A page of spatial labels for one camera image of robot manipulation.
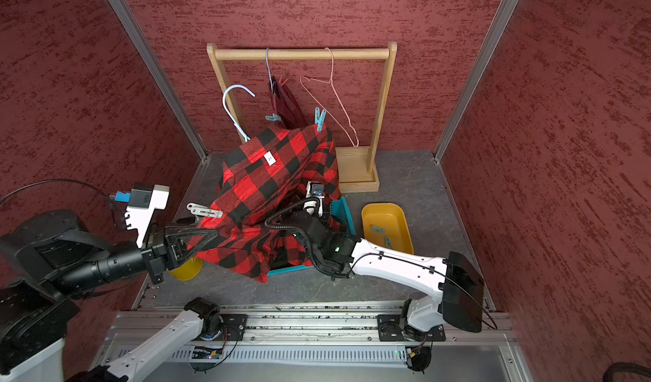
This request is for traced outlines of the white clothespin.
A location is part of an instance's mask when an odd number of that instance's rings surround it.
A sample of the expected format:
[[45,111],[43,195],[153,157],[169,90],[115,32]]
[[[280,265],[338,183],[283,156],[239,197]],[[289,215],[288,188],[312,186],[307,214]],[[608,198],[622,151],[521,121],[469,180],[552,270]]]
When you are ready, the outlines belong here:
[[206,207],[203,205],[199,205],[196,203],[188,203],[186,205],[186,209],[188,209],[188,212],[190,212],[194,217],[197,219],[203,219],[203,218],[222,218],[223,217],[223,212],[220,210],[215,210],[210,207]]

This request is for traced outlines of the red black plaid shirt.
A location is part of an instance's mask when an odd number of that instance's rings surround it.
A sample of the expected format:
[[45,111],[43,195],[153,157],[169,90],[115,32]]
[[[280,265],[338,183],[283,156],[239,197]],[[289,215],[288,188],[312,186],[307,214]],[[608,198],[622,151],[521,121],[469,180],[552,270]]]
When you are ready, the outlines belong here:
[[211,209],[220,218],[205,217],[193,238],[197,257],[259,283],[266,283],[271,265],[284,256],[291,266],[310,265],[303,246],[288,231],[264,222],[306,196],[310,181],[325,186],[325,199],[340,198],[336,146],[329,129],[265,129],[227,154],[220,170]]

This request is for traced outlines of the pink wire hanger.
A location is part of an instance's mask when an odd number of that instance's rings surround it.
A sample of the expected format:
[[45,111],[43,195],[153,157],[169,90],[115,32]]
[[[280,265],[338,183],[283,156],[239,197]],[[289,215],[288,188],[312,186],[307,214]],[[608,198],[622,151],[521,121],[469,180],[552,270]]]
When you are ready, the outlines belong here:
[[358,131],[334,84],[335,58],[333,51],[330,48],[325,48],[324,51],[330,60],[330,71],[327,76],[325,78],[301,76],[299,78],[300,86],[322,113],[327,112],[332,122],[344,133],[349,144],[357,148],[360,146]]

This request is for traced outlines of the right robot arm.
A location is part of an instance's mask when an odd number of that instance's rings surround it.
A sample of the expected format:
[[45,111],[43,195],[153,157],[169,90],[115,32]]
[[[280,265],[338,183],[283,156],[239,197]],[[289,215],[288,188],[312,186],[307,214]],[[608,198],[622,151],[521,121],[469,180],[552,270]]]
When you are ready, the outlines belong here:
[[462,254],[427,257],[395,251],[335,232],[305,211],[279,212],[264,225],[291,234],[317,271],[332,279],[370,276],[422,293],[422,298],[403,304],[398,327],[407,340],[424,341],[445,324],[471,333],[482,331],[484,280]]

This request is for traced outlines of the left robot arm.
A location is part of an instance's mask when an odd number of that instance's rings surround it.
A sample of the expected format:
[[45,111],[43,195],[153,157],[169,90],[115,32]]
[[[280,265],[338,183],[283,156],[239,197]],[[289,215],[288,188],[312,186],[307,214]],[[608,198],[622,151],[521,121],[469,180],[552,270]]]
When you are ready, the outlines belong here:
[[1,379],[63,380],[77,299],[143,273],[160,282],[216,236],[213,229],[171,225],[146,229],[144,246],[113,244],[70,210],[44,212],[3,235],[1,255],[19,278],[1,290]]

